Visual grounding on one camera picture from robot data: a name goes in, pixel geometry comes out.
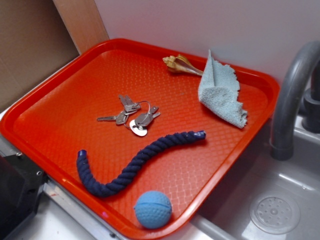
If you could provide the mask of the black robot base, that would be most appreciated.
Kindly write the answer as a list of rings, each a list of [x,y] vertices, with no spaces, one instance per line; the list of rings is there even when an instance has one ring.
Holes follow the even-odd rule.
[[[8,240],[38,212],[47,175],[22,153],[0,158],[0,238]]]

